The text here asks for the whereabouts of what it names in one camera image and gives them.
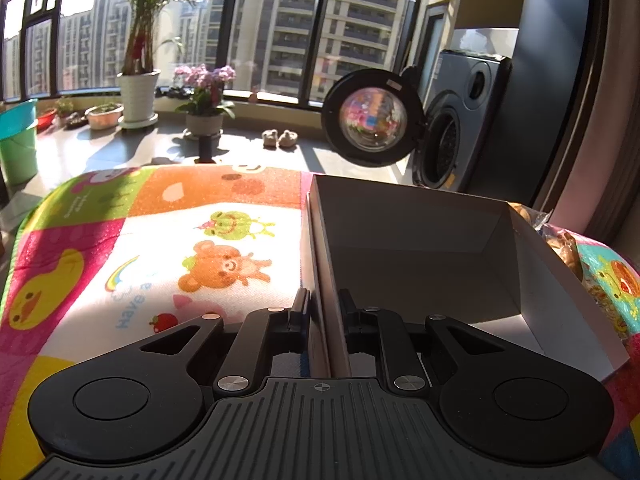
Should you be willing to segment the brown cardboard box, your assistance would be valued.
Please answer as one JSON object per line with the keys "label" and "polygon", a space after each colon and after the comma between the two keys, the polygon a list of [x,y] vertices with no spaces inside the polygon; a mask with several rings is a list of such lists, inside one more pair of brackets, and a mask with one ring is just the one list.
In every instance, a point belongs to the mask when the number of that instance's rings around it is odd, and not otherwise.
{"label": "brown cardboard box", "polygon": [[350,373],[341,290],[408,323],[447,315],[601,380],[628,360],[573,272],[501,200],[317,174],[308,211],[336,376]]}

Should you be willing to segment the bagged bread buns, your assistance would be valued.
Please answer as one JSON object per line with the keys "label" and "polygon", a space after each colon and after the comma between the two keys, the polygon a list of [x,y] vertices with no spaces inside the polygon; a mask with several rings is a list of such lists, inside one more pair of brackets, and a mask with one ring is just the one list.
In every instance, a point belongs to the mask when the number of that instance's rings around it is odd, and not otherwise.
{"label": "bagged bread buns", "polygon": [[544,239],[578,281],[582,281],[584,270],[575,237],[567,230],[552,226],[549,223],[550,212],[535,210],[520,203],[509,202],[509,205]]}

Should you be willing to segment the pair of beige slippers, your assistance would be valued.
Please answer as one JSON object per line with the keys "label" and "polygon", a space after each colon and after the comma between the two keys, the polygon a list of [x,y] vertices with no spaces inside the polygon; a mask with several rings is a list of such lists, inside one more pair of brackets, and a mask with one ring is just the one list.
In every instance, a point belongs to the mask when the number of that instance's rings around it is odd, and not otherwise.
{"label": "pair of beige slippers", "polygon": [[288,129],[283,130],[281,133],[278,133],[277,129],[265,130],[262,133],[262,145],[267,150],[282,148],[282,150],[291,151],[296,147],[297,141],[298,134]]}

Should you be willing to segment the round washing machine door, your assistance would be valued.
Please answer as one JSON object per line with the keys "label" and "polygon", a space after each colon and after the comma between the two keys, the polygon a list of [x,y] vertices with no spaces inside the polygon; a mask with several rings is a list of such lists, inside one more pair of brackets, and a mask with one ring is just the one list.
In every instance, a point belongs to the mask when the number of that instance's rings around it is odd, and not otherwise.
{"label": "round washing machine door", "polygon": [[324,98],[322,131],[334,151],[352,164],[383,167],[419,147],[426,116],[416,86],[389,70],[356,70]]}

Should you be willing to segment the colourful cartoon play mat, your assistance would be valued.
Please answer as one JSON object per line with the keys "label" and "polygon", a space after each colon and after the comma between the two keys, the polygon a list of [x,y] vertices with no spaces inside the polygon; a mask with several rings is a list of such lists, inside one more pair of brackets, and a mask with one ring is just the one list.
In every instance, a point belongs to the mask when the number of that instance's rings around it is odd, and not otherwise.
{"label": "colourful cartoon play mat", "polygon": [[[90,172],[17,233],[1,305],[6,479],[634,479],[639,278],[580,238],[628,360],[597,379],[479,327],[360,308],[329,367],[312,174]],[[288,330],[296,292],[308,330]]]}

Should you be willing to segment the pink flower plant in pot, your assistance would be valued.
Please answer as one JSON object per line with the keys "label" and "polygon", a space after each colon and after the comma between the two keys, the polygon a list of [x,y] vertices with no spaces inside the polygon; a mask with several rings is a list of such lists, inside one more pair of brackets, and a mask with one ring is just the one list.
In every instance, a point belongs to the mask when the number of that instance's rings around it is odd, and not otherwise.
{"label": "pink flower plant in pot", "polygon": [[192,93],[177,112],[186,115],[186,128],[191,136],[218,139],[224,118],[235,118],[233,103],[224,99],[224,89],[235,80],[235,70],[230,65],[209,70],[199,66],[179,66],[174,71],[175,81],[181,89]]}

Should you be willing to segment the grey washing machine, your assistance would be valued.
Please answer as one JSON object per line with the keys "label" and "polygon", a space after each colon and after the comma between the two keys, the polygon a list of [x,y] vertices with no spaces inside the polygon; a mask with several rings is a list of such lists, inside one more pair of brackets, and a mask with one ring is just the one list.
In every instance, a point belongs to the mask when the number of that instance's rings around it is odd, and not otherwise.
{"label": "grey washing machine", "polygon": [[426,130],[410,157],[411,180],[424,188],[462,192],[499,109],[511,59],[443,50],[425,107]]}

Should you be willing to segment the small shallow planter bowl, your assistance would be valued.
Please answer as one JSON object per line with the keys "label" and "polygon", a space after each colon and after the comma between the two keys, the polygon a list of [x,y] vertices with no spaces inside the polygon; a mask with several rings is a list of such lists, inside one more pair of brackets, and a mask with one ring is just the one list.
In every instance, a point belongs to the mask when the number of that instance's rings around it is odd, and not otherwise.
{"label": "small shallow planter bowl", "polygon": [[85,118],[92,130],[106,130],[115,128],[122,117],[124,107],[120,103],[109,102],[87,108]]}

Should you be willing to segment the green plastic bucket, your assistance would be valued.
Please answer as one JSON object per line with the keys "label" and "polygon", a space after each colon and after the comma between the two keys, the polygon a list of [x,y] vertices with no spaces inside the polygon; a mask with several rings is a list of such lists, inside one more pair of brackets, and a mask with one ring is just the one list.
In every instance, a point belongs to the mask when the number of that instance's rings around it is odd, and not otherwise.
{"label": "green plastic bucket", "polygon": [[38,172],[36,156],[36,99],[1,113],[1,167],[6,183],[23,184]]}

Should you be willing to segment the red plant pot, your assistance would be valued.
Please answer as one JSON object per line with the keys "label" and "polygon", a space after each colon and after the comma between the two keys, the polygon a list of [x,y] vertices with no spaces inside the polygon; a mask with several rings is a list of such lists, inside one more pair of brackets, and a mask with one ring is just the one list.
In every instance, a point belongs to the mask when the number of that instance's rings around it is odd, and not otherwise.
{"label": "red plant pot", "polygon": [[41,115],[37,117],[37,131],[43,132],[49,129],[58,113],[55,108],[50,108],[50,110],[45,110]]}

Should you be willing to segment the tall bamboo plant white pot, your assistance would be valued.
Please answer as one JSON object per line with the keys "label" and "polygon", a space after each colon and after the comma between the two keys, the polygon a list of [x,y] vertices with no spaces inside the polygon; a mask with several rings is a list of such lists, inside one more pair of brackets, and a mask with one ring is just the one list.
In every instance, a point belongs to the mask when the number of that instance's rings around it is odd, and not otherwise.
{"label": "tall bamboo plant white pot", "polygon": [[131,26],[122,69],[117,81],[122,97],[122,121],[126,130],[149,128],[157,123],[155,88],[160,71],[154,62],[156,20],[171,0],[128,0]]}

